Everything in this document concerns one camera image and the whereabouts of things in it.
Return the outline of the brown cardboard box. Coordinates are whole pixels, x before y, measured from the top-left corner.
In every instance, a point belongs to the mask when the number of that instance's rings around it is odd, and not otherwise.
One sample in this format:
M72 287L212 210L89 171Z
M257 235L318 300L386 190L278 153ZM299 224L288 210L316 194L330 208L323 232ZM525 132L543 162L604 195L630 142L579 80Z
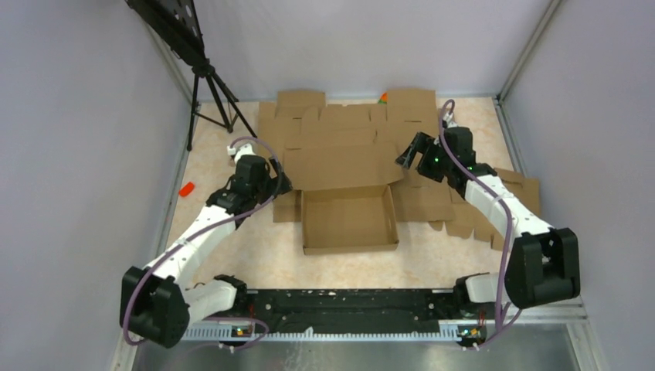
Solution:
M284 170L300 192L306 255L394 251L399 245L391 185L402 179L389 142L289 148Z

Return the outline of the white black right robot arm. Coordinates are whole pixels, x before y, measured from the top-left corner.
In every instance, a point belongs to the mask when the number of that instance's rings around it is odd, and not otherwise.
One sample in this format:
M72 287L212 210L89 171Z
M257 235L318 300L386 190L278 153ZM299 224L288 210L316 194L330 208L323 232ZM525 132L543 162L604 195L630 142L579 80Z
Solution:
M421 176L446 182L509 243L506 263L499 270L503 284L493 286L493 299L507 298L526 309L580 295L576 234L535 215L493 167L478 162L469 128L444 128L437 138L419 131L395 162L410 168L417 155L421 159L415 169Z

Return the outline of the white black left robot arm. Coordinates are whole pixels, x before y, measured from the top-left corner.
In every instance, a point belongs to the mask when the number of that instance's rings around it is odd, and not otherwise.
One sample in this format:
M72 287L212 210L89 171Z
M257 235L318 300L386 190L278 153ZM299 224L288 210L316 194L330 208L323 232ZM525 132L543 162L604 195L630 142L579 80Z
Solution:
M276 156L248 153L234 159L234 173L207 198L192 225L162 255L124 273L119 325L128 344L137 345L131 336L138 335L171 348L191 324L216 312L233 320L245 315L242 281L219 275L197 288L189 284L222 240L292 185Z

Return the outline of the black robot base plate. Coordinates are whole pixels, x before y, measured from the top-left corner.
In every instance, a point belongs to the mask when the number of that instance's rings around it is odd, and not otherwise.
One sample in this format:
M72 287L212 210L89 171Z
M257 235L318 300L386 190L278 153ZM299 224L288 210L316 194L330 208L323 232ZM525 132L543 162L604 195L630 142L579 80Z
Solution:
M465 301L450 289L248 290L232 309L265 322L274 335L427 334L448 320L494 322L494 305Z

